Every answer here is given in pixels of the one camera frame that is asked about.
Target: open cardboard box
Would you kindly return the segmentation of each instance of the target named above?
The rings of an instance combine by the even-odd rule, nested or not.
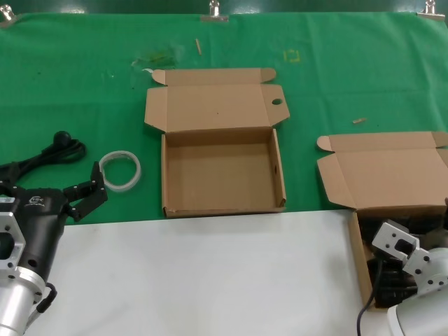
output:
[[[145,123],[162,135],[166,217],[284,210],[277,133],[289,116],[273,69],[155,70]]]
[[[318,160],[332,203],[354,209],[349,234],[365,305],[372,292],[358,220],[444,214],[448,196],[448,133],[403,132],[321,136],[318,147],[333,154]]]

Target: metal clip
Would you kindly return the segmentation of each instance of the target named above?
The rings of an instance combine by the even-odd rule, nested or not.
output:
[[[219,1],[218,0],[210,0],[210,15],[203,15],[201,17],[201,21],[220,21],[220,22],[228,22],[228,16],[220,16],[219,15]]]
[[[11,6],[2,5],[0,6],[0,12],[3,14],[5,20],[0,22],[0,27],[6,28],[7,26],[13,24],[17,20],[17,16],[14,15]]]
[[[417,13],[418,16],[423,18],[432,19],[436,21],[445,20],[445,14],[436,14],[435,13],[435,0],[427,0],[425,3],[425,9],[420,13]]]

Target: white table surface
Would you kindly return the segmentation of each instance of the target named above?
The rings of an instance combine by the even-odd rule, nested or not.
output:
[[[356,334],[348,211],[66,227],[28,336]],[[387,336],[366,313],[363,336]]]

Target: box lid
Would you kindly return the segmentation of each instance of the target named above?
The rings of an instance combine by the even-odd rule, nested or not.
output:
[[[448,146],[445,132],[321,136],[318,160],[328,199],[354,209],[445,207]]]
[[[273,69],[155,70],[145,123],[165,132],[266,127],[289,117]]]

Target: green tablecloth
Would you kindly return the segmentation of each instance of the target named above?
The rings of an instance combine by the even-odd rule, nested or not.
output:
[[[202,55],[198,55],[198,39]],[[88,178],[110,151],[135,153],[143,176],[84,223],[162,218],[160,133],[144,125],[143,68],[273,67],[290,119],[278,126],[288,211],[331,209],[316,149],[323,134],[447,130],[448,34],[412,13],[26,15],[0,30],[0,163],[46,147],[58,130],[86,143],[72,165],[42,167],[26,188]],[[352,121],[367,118],[365,122]],[[107,171],[124,182],[132,166]]]

